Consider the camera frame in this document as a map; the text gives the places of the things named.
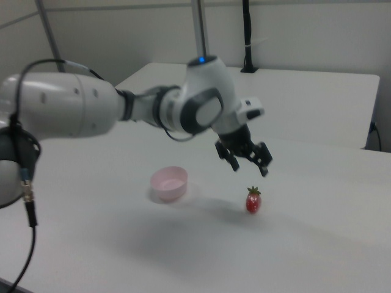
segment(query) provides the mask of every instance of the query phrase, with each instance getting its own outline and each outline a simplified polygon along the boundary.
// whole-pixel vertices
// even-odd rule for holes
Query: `power cord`
[[[23,267],[22,271],[20,272],[18,278],[15,280],[15,282],[13,282],[12,286],[10,287],[10,289],[8,289],[7,293],[12,293],[16,289],[16,287],[18,286],[18,284],[19,284],[20,280],[22,279],[24,273],[27,271],[27,267],[30,264],[30,261],[31,261],[31,258],[32,258],[32,254],[34,252],[35,239],[36,239],[35,227],[32,227],[31,230],[32,230],[32,237],[31,237],[31,246],[30,246],[29,256],[27,257],[26,263],[24,264],[24,267]]]
[[[375,126],[374,126],[373,130],[375,130],[375,131],[376,131],[376,133],[377,133],[377,135],[378,135],[378,140],[379,140],[379,151],[381,151],[381,139],[380,139],[380,132],[379,132],[379,129],[378,129],[378,127],[376,126],[376,124],[375,124]]]
[[[377,127],[376,122],[371,121],[371,124],[370,124],[370,127],[369,127],[369,134],[371,134],[373,131],[376,131],[376,134],[378,135],[379,151],[382,151],[379,129],[378,129],[378,127]]]

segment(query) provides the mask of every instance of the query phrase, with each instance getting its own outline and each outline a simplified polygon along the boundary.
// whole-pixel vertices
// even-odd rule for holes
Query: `strawberry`
[[[254,188],[254,186],[247,189],[249,191],[249,194],[246,200],[246,208],[250,212],[250,214],[255,214],[261,206],[261,193],[258,191],[258,188]]]

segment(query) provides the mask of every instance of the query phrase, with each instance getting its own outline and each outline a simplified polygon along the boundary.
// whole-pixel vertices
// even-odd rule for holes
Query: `white robotic arm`
[[[9,77],[0,88],[0,207],[21,194],[18,159],[8,132],[18,78]],[[20,98],[20,122],[37,140],[97,136],[107,133],[116,121],[142,120],[191,135],[211,127],[220,137],[216,143],[220,158],[235,171],[239,167],[235,156],[257,164],[263,176],[272,160],[264,143],[251,142],[246,125],[263,113],[258,98],[240,100],[225,65],[214,56],[191,61],[182,88],[161,86],[135,95],[88,76],[29,73]],[[21,143],[33,176],[39,156],[36,143],[32,139]]]

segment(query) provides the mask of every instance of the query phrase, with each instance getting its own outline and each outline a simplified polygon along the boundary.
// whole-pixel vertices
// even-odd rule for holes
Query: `white wall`
[[[113,84],[149,62],[186,63],[197,54],[189,1],[44,4],[61,57],[86,64]]]
[[[391,151],[391,3],[251,5],[250,13],[252,38],[268,38],[253,48],[255,65],[379,75],[375,120]],[[242,66],[241,6],[209,6],[206,23],[210,52]]]
[[[29,62],[53,58],[35,1],[0,0],[0,81]],[[44,66],[41,70],[55,70]]]

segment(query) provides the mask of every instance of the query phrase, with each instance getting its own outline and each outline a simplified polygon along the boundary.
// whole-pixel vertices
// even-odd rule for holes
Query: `white table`
[[[250,123],[258,136],[349,148],[367,142],[379,77],[368,74],[229,68],[240,97],[260,98],[265,115]],[[150,63],[118,88],[140,92],[184,81],[186,66]]]
[[[129,122],[102,137],[44,141],[34,181],[37,249],[21,286],[36,293],[389,290],[390,154],[264,138],[274,160],[262,178],[244,160],[234,173],[215,140],[208,132],[176,143]],[[149,178],[168,165],[188,171],[189,190],[161,204]],[[244,208],[252,185],[263,194],[257,215]],[[14,280],[31,236],[22,203],[0,210],[0,223],[0,276]]]

